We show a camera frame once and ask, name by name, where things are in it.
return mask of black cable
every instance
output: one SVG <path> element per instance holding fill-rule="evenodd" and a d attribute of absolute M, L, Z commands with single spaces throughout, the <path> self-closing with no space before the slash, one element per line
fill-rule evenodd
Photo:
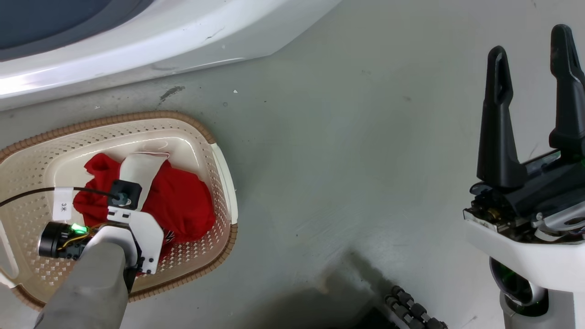
<path fill-rule="evenodd" d="M 36 189 L 36 190 L 31 190 L 31 191 L 23 192 L 23 193 L 20 193 L 18 195 L 15 195 L 15 196 L 13 196 L 11 198 L 8 198 L 8 199 L 0 202 L 0 207 L 5 206 L 6 204 L 11 203 L 14 200 L 20 199 L 22 197 L 29 196 L 31 194 L 41 193 L 41 192 L 50 192 L 50 191 L 54 191 L 54 190 L 55 190 L 55 187 L 44 187 L 42 189 Z M 83 191 L 83 192 L 90 192 L 90 193 L 95 193 L 95 194 L 101 194 L 103 196 L 107 196 L 107 197 L 113 198 L 115 200 L 120 200 L 120 198 L 118 196 L 115 196 L 115 195 L 110 194 L 108 192 L 103 192 L 103 191 L 98 191 L 98 190 L 93 190 L 93 189 L 87 189 L 85 187 L 74 187 L 73 190 L 74 191 Z"/>

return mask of white label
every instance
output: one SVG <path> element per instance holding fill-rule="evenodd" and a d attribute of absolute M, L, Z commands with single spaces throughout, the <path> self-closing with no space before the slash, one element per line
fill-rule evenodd
<path fill-rule="evenodd" d="M 56 187 L 53 201 L 53 220 L 70 220 L 71 209 L 73 209 L 73 188 Z"/>

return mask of white washing machine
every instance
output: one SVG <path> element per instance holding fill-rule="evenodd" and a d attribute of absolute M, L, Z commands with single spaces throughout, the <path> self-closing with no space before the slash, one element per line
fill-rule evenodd
<path fill-rule="evenodd" d="M 266 56 L 340 1 L 7 2 L 0 110 Z"/>

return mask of perforated basket wall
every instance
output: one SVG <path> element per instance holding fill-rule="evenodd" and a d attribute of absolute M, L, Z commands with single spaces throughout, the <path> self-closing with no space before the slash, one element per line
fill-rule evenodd
<path fill-rule="evenodd" d="M 222 171 L 212 147 L 214 138 L 197 120 L 178 112 L 141 112 L 56 129 L 10 145 L 0 151 L 0 200 L 41 187 L 83 186 L 92 177 L 82 167 L 93 154 L 105 152 L 121 161 L 136 147 L 153 143 L 157 150 L 165 150 L 158 148 L 161 143 L 170 148 L 173 166 L 196 173 L 207 184 L 216 215 L 215 225 L 203 239 L 175 245 L 156 274 L 138 277 L 130 301 L 172 289 L 219 266 L 238 231 L 232 218 L 235 200 L 229 200 L 222 179 L 229 170 Z M 52 218 L 52 204 L 52 193 L 41 193 L 0 208 L 5 232 L 0 232 L 0 239 L 11 249 L 13 267 L 2 272 L 16 285 L 12 291 L 36 309 L 44 306 L 75 264 L 38 256 L 37 243 Z"/>

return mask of basket handle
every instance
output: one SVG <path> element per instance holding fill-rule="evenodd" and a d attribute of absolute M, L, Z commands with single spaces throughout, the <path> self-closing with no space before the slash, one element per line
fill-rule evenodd
<path fill-rule="evenodd" d="M 223 186 L 223 194 L 229 207 L 232 224 L 236 224 L 238 222 L 238 200 L 236 199 L 236 189 L 233 187 L 232 175 L 229 173 L 228 163 L 225 161 L 223 152 L 217 143 L 211 144 L 211 150 L 214 154 L 215 166 L 218 168 L 219 179 Z"/>
<path fill-rule="evenodd" d="M 12 248 L 8 242 L 8 236 L 4 230 L 4 225 L 0 220 L 0 283 L 9 287 L 10 289 L 16 287 L 16 283 L 10 279 L 13 273 L 13 277 L 18 275 L 18 265 L 16 259 L 12 253 Z"/>

